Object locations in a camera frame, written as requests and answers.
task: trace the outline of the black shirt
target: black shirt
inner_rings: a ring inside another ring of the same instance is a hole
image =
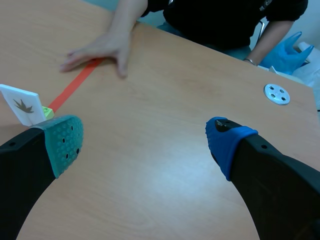
[[[148,0],[149,12],[163,11],[165,20],[190,40],[232,49],[250,44],[259,21],[295,21],[308,0]]]

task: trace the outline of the blue gripper pad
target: blue gripper pad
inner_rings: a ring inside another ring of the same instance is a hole
[[[54,176],[58,178],[77,158],[84,139],[84,127],[77,116],[64,115],[32,128],[44,131],[45,147]]]
[[[230,170],[240,141],[250,135],[258,134],[256,130],[247,126],[231,128],[225,132],[216,129],[216,120],[227,119],[216,116],[211,118],[205,126],[210,152],[214,155],[225,178],[230,181]]]

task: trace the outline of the teal gripper pad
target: teal gripper pad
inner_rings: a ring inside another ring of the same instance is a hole
[[[58,178],[81,151],[84,139],[82,121],[77,116],[64,115],[41,122],[32,128],[44,131],[46,151],[54,176]]]

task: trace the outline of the sleeve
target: sleeve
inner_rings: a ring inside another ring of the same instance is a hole
[[[305,13],[308,0],[273,0],[266,9],[268,21],[296,21]]]
[[[164,10],[169,4],[169,0],[148,0],[148,7],[141,17],[145,17],[150,12]]]

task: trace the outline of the white bag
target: white bag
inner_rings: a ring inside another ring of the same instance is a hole
[[[315,104],[320,110],[320,59],[313,60],[302,67],[299,67],[292,74],[303,81],[303,83],[313,88]]]

